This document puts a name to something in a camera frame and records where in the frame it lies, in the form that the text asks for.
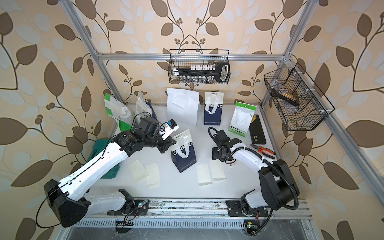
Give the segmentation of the blue white Cheerful bag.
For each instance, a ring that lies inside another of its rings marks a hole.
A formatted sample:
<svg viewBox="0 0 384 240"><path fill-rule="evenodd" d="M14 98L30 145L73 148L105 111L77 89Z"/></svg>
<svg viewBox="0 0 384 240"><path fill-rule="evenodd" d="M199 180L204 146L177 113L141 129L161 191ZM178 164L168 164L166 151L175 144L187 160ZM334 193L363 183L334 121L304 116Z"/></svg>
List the blue white Cheerful bag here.
<svg viewBox="0 0 384 240"><path fill-rule="evenodd" d="M142 91L138 91L136 113L134 119L135 124L138 125L141 119L145 117L152 117L155 119L157 118L151 103L144 98L144 93Z"/></svg>

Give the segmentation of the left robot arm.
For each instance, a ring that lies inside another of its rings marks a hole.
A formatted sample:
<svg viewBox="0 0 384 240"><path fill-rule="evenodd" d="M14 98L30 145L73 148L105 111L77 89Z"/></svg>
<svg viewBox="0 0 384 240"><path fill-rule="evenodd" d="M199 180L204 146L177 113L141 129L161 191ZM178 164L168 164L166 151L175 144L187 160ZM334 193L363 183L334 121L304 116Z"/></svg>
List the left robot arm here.
<svg viewBox="0 0 384 240"><path fill-rule="evenodd" d="M44 185L48 205L64 228L96 213L114 211L128 215L139 206L127 190L92 195L89 189L109 170L144 147L157 148L163 154L175 144L176 140L172 137L150 139L130 131L121 132L113 136L105 149L81 168L60 181L48 181Z"/></svg>

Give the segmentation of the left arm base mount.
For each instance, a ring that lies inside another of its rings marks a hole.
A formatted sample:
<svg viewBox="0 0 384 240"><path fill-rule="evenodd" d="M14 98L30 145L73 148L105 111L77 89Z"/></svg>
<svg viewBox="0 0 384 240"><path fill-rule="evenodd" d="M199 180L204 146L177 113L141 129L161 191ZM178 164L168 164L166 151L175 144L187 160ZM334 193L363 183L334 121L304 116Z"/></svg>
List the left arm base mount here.
<svg viewBox="0 0 384 240"><path fill-rule="evenodd" d="M115 231L118 234L125 234L129 232L134 226L133 220L139 216L139 214L148 212L149 200L135 201L134 197L130 195L126 190L119 189L119 193L123 194L126 202L120 210L107 211L108 216L124 216L122 221L116 221Z"/></svg>

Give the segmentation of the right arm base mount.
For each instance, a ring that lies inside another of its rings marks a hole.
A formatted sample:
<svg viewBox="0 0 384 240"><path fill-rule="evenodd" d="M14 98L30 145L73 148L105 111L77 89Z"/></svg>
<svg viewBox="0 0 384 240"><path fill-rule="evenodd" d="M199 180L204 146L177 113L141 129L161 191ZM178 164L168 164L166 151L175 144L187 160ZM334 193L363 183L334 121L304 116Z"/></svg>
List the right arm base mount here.
<svg viewBox="0 0 384 240"><path fill-rule="evenodd" d="M256 236L269 222L271 213L267 207L251 208L245 200L226 201L228 215L230 217L248 217L250 221L245 221L245 231L247 235Z"/></svg>

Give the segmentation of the navy bag front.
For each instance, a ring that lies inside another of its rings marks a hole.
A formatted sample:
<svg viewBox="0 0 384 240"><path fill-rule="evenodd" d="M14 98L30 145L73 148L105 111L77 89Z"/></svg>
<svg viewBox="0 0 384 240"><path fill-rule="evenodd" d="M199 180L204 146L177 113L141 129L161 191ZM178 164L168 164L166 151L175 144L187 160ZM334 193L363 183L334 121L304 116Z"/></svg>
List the navy bag front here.
<svg viewBox="0 0 384 240"><path fill-rule="evenodd" d="M194 143L190 130L188 129L176 135L173 137L173 140L175 140L176 143L171 146L172 162L178 171L182 173L197 162Z"/></svg>

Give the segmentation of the pink mini stapler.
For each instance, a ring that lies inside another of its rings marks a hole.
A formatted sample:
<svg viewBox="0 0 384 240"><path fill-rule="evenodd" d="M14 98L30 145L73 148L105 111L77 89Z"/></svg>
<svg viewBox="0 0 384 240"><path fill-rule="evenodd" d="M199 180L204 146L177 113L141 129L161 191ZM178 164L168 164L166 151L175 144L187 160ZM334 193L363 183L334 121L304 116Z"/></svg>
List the pink mini stapler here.
<svg viewBox="0 0 384 240"><path fill-rule="evenodd" d="M236 159L232 159L232 160L229 160L229 161L225 161L225 163L226 163L227 165L230 165L230 166L234 166L235 162L236 162Z"/></svg>

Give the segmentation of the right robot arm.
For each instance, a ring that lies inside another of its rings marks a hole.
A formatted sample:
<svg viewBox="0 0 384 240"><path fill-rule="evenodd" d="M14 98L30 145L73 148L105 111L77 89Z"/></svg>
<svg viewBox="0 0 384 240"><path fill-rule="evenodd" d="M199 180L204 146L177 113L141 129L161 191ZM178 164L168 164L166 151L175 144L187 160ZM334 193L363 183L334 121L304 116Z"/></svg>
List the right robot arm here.
<svg viewBox="0 0 384 240"><path fill-rule="evenodd" d="M276 160L273 151L262 154L256 147L248 147L238 138L230 139L225 131L213 127L208 134L216 146L212 150L212 160L233 165L242 162L259 176L260 187L251 190L240 198L240 209L245 216L253 216L261 207L277 211L280 208L296 210L299 207L300 190L287 163Z"/></svg>

